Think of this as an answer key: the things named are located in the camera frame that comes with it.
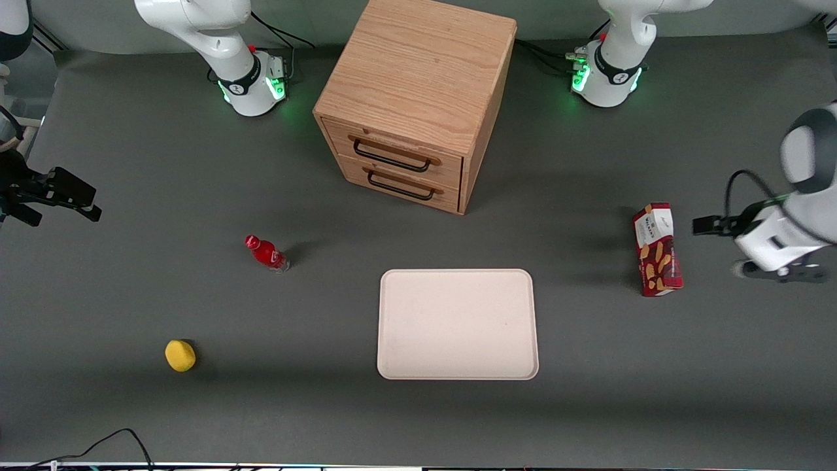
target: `gray wall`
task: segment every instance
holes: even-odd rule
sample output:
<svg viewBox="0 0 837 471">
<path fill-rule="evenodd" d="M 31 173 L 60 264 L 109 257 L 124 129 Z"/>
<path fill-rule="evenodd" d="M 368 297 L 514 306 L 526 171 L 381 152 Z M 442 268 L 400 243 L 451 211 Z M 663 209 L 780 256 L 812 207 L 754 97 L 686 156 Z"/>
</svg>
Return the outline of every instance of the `gray wall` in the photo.
<svg viewBox="0 0 837 471">
<path fill-rule="evenodd" d="M 343 44 L 366 0 L 252 0 L 265 21 L 316 44 Z M 588 36 L 607 17 L 595 0 L 445 0 L 515 18 L 518 37 Z M 188 47 L 144 24 L 132 0 L 33 0 L 36 18 L 73 49 L 114 54 L 177 52 Z M 774 33 L 814 16 L 792 0 L 716 0 L 693 13 L 657 18 L 664 36 Z M 239 29 L 244 39 L 271 46 L 275 39 L 254 20 Z"/>
</svg>

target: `wooden drawer cabinet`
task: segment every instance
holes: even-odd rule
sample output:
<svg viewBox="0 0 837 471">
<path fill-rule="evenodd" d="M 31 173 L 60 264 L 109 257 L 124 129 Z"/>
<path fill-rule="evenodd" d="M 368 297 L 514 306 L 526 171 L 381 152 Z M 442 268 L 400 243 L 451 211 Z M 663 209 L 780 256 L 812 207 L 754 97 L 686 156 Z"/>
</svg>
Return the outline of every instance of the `wooden drawer cabinet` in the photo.
<svg viewBox="0 0 837 471">
<path fill-rule="evenodd" d="M 431 0 L 369 0 L 314 106 L 346 179 L 464 214 L 516 30 Z"/>
</svg>

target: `white tray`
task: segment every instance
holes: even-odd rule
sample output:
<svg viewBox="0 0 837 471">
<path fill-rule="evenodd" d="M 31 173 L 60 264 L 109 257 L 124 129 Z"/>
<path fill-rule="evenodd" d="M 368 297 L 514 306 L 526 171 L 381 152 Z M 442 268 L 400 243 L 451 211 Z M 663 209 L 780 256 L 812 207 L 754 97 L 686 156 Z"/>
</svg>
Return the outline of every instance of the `white tray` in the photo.
<svg viewBox="0 0 837 471">
<path fill-rule="evenodd" d="M 390 270 L 377 370 L 388 380 L 530 380 L 535 300 L 524 270 Z"/>
</svg>

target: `sponge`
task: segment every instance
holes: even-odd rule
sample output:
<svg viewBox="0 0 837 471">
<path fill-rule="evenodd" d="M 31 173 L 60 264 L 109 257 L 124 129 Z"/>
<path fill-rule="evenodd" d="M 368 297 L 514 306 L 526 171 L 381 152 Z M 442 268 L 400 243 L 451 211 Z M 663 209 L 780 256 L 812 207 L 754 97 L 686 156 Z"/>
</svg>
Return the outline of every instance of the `sponge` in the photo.
<svg viewBox="0 0 837 471">
<path fill-rule="evenodd" d="M 166 360 L 175 371 L 189 371 L 195 366 L 195 359 L 195 350 L 182 340 L 172 340 L 166 345 Z"/>
</svg>

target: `drawer handle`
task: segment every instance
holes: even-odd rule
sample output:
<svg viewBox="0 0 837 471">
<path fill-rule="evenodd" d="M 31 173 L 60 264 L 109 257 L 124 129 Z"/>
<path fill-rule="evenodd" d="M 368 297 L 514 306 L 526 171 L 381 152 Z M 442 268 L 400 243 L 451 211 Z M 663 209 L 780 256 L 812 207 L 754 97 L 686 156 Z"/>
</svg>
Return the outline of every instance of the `drawer handle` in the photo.
<svg viewBox="0 0 837 471">
<path fill-rule="evenodd" d="M 360 139 L 355 139 L 355 153 L 357 155 L 370 158 L 372 160 L 377 160 L 378 162 L 388 163 L 390 165 L 394 165 L 398 168 L 403 168 L 404 170 L 409 170 L 410 172 L 422 173 L 427 172 L 427 169 L 430 168 L 430 159 L 424 161 L 424 165 L 421 167 L 416 167 L 415 165 L 410 165 L 409 163 L 401 163 L 398 160 L 392 160 L 391 158 L 386 158 L 383 155 L 377 155 L 375 153 L 362 151 L 361 149 L 357 148 L 357 146 L 361 145 Z"/>
<path fill-rule="evenodd" d="M 407 191 L 406 189 L 395 188 L 392 185 L 382 184 L 380 182 L 376 182 L 375 180 L 372 179 L 372 176 L 375 174 L 375 172 L 373 172 L 372 170 L 368 170 L 368 172 L 369 172 L 369 175 L 367 175 L 367 181 L 369 182 L 369 184 L 371 186 L 377 186 L 378 188 L 383 188 L 383 189 L 387 189 L 389 191 L 394 191 L 395 193 L 403 194 L 404 196 L 409 196 L 410 198 L 419 199 L 421 201 L 430 201 L 430 199 L 433 198 L 434 190 L 432 188 L 430 189 L 430 194 L 413 193 L 411 191 Z"/>
</svg>

